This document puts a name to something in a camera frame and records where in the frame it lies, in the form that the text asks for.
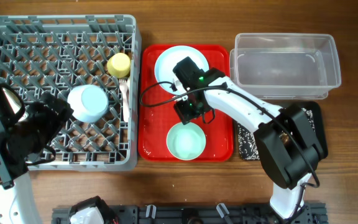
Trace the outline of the white napkin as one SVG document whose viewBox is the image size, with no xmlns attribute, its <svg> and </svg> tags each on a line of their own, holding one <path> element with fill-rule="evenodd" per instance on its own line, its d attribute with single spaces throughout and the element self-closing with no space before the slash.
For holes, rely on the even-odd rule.
<svg viewBox="0 0 358 224">
<path fill-rule="evenodd" d="M 186 101 L 188 99 L 188 96 L 186 93 L 175 96 L 172 98 L 174 101 Z"/>
</svg>

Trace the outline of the light blue small bowl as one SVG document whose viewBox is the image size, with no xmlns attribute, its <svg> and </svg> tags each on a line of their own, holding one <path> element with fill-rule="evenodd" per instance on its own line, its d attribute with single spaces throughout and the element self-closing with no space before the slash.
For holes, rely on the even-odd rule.
<svg viewBox="0 0 358 224">
<path fill-rule="evenodd" d="M 94 123 L 108 110 L 108 97 L 102 88 L 96 85 L 81 85 L 68 94 L 67 102 L 73 110 L 73 117 L 85 123 Z"/>
</svg>

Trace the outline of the green bowl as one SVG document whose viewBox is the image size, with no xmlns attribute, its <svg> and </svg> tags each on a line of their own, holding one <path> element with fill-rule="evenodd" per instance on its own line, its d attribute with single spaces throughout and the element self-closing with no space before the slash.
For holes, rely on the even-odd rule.
<svg viewBox="0 0 358 224">
<path fill-rule="evenodd" d="M 167 133 L 166 145 L 173 157 L 190 161 L 204 152 L 206 135 L 195 123 L 177 123 Z"/>
</svg>

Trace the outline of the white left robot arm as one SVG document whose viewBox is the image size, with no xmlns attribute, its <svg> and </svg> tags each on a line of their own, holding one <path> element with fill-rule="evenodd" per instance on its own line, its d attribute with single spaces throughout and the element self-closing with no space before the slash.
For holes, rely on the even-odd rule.
<svg viewBox="0 0 358 224">
<path fill-rule="evenodd" d="M 56 153 L 48 143 L 72 113 L 65 100 L 49 93 L 25 103 L 0 83 L 0 223 L 41 223 L 27 160 L 45 149 Z"/>
</svg>

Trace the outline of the yellow plastic cup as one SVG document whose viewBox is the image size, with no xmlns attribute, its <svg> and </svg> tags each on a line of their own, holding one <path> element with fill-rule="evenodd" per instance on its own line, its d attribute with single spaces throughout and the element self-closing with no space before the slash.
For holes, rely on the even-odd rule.
<svg viewBox="0 0 358 224">
<path fill-rule="evenodd" d="M 116 53 L 107 61 L 107 71 L 110 76 L 123 78 L 131 69 L 131 59 L 127 54 Z"/>
</svg>

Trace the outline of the white plastic spoon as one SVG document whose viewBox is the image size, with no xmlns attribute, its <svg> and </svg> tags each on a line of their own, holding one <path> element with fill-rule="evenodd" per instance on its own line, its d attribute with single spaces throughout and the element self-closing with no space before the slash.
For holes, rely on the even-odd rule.
<svg viewBox="0 0 358 224">
<path fill-rule="evenodd" d="M 128 89 L 128 94 L 130 94 L 130 92 L 131 92 L 131 77 L 128 77 L 128 79 L 127 79 L 127 89 Z"/>
</svg>

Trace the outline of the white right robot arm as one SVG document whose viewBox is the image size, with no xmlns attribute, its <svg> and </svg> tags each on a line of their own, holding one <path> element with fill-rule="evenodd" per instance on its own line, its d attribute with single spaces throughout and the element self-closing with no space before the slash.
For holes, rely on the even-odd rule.
<svg viewBox="0 0 358 224">
<path fill-rule="evenodd" d="M 303 206 L 305 187 L 316 178 L 318 162 L 328 155 L 298 105 L 282 108 L 262 101 L 236 86 L 216 68 L 207 72 L 174 69 L 187 99 L 174 109 L 183 123 L 219 110 L 250 131 L 261 165 L 273 181 L 270 206 L 288 220 Z"/>
</svg>

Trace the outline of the rice and food scraps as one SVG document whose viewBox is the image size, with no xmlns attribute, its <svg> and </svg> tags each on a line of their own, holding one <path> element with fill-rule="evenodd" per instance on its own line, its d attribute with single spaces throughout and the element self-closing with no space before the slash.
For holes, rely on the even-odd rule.
<svg viewBox="0 0 358 224">
<path fill-rule="evenodd" d="M 311 108 L 302 108 L 306 117 L 308 118 L 309 124 L 313 131 L 316 131 L 316 115 L 317 111 Z M 254 135 L 243 127 L 241 124 L 236 123 L 237 138 L 239 141 L 239 155 L 241 159 L 245 161 L 259 161 L 259 152 L 255 143 Z"/>
</svg>

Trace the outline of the white plastic fork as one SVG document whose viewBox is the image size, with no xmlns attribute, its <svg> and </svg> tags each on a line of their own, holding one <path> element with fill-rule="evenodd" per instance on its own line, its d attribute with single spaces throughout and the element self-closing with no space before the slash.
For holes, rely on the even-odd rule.
<svg viewBox="0 0 358 224">
<path fill-rule="evenodd" d="M 123 120 L 127 123 L 129 121 L 129 100 L 127 80 L 125 78 L 119 79 L 119 89 L 122 94 L 122 105 L 123 105 Z"/>
</svg>

